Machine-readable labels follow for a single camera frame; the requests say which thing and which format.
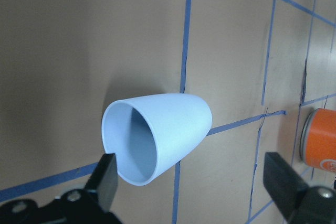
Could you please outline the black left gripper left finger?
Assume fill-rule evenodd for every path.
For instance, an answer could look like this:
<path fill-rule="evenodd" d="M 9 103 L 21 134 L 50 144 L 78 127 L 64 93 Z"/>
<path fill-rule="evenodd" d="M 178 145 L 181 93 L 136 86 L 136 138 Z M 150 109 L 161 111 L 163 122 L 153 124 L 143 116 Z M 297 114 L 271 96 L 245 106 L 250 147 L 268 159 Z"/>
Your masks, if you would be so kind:
<path fill-rule="evenodd" d="M 1 205 L 1 223 L 121 223 L 110 211 L 118 187 L 115 154 L 104 154 L 83 188 L 39 207 L 32 199 Z"/>

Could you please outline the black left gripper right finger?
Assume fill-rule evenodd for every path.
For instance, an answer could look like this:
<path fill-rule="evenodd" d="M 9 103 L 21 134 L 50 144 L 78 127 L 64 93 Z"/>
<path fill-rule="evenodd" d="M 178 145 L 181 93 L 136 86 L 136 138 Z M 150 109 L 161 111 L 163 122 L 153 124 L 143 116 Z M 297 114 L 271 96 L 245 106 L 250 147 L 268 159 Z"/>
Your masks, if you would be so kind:
<path fill-rule="evenodd" d="M 309 186 L 277 152 L 265 153 L 263 184 L 287 223 L 335 223 L 335 190 Z"/>

